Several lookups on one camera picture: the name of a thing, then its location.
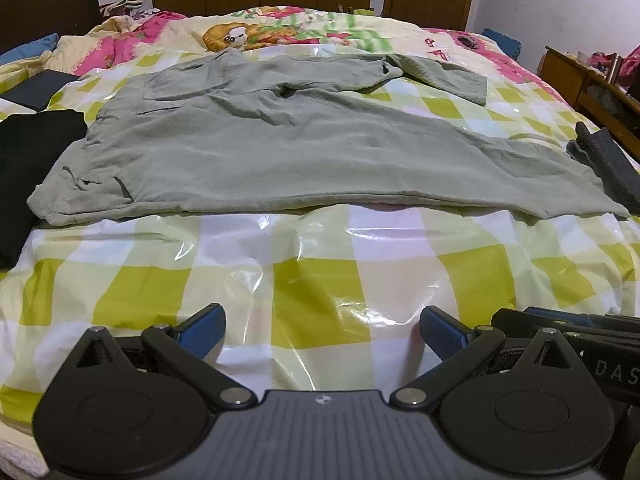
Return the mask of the grey-green pants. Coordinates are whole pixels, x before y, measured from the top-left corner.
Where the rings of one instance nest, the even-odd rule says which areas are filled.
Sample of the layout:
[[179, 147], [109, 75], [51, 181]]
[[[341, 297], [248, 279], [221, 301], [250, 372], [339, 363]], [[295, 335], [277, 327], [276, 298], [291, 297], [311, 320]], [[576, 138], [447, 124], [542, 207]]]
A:
[[251, 61], [233, 49], [140, 75], [28, 198], [52, 226], [333, 204], [626, 216], [585, 165], [375, 103], [401, 77], [484, 105], [487, 80], [401, 54]]

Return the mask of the dark grey folded garment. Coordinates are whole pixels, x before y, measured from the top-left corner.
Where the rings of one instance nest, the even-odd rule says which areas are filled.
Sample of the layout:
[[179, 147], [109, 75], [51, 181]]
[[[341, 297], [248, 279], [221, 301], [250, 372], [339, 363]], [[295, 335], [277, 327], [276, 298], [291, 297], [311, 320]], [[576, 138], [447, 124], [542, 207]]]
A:
[[638, 214], [639, 174], [608, 129], [591, 133], [583, 122], [578, 122], [575, 132], [576, 139], [566, 144], [567, 153], [594, 171], [608, 196]]

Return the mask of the wooden side desk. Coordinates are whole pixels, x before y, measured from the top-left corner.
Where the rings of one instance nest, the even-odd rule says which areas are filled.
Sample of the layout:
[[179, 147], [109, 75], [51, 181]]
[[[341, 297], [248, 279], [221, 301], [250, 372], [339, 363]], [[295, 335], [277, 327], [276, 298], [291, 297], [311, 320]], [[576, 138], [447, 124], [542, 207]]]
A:
[[538, 75], [574, 110], [607, 128], [620, 147], [639, 161], [639, 101], [634, 96], [552, 47], [546, 47]]

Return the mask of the black folded garment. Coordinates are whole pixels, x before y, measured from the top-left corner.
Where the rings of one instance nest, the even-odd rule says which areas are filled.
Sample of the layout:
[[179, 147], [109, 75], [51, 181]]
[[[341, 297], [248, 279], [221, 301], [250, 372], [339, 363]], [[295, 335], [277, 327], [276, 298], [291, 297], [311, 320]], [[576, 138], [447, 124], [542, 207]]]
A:
[[47, 110], [3, 119], [0, 133], [1, 267], [13, 268], [39, 218], [27, 199], [61, 154], [86, 136], [84, 114]]

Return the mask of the pink clothes on desk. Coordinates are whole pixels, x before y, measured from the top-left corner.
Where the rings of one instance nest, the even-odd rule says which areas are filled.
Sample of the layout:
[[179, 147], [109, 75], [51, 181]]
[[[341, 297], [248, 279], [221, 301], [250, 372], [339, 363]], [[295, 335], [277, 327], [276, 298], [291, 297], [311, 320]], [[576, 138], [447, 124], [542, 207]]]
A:
[[[590, 58], [590, 66], [606, 74], [613, 63], [614, 58], [616, 58], [615, 53], [604, 54], [603, 52], [594, 52]], [[624, 88], [631, 86], [639, 73], [639, 64], [640, 46], [637, 46], [627, 56], [622, 57], [620, 72], [618, 73], [616, 84], [619, 84]]]

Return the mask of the blue foam mat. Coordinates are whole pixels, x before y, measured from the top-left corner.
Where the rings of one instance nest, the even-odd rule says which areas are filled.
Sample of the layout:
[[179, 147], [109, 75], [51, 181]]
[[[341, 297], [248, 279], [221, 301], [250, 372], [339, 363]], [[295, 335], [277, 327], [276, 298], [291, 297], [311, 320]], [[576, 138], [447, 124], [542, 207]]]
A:
[[491, 28], [485, 28], [482, 31], [482, 34], [485, 37], [494, 40], [495, 43], [498, 44], [498, 47], [503, 50], [504, 54], [509, 58], [512, 58], [512, 60], [516, 61], [520, 56], [522, 44], [518, 40]]

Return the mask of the dark navy folded cloth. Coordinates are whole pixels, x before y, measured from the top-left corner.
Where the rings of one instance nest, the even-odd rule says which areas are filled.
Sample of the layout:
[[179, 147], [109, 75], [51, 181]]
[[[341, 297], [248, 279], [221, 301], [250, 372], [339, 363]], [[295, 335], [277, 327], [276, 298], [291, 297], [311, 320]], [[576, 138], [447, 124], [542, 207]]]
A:
[[14, 88], [3, 92], [1, 97], [35, 112], [42, 112], [47, 108], [50, 99], [58, 90], [77, 79], [78, 77], [72, 74], [57, 72], [56, 70], [43, 70]]

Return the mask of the blue pillow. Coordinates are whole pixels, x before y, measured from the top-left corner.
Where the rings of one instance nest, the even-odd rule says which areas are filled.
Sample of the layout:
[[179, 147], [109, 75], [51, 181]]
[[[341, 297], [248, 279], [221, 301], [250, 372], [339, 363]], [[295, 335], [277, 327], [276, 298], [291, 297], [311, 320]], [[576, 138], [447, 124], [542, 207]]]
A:
[[52, 51], [58, 44], [60, 36], [56, 32], [51, 35], [44, 36], [40, 39], [29, 41], [27, 44], [21, 44], [0, 55], [0, 64], [9, 64], [15, 61], [24, 60], [24, 58], [36, 58], [46, 51]]

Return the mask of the cartoon print quilt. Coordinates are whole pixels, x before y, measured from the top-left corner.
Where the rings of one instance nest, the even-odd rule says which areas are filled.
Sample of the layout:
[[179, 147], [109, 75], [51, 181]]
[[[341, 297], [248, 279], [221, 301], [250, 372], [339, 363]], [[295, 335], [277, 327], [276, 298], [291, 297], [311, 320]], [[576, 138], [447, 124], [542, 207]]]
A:
[[479, 73], [496, 73], [514, 84], [539, 80], [509, 58], [494, 40], [482, 35], [299, 6], [254, 6], [194, 18], [171, 11], [145, 12], [135, 18], [114, 16], [84, 36], [61, 37], [44, 58], [43, 66], [81, 76], [90, 70], [108, 70], [129, 62], [149, 44], [189, 52], [335, 44], [371, 53], [439, 58]]

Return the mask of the dark wooden headboard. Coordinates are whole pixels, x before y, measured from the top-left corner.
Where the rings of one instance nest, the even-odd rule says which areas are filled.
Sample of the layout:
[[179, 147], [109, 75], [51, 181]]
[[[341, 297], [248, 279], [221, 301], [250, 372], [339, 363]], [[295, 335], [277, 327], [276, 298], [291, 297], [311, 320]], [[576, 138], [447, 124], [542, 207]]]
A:
[[49, 36], [83, 35], [102, 22], [99, 0], [0, 0], [1, 51]]

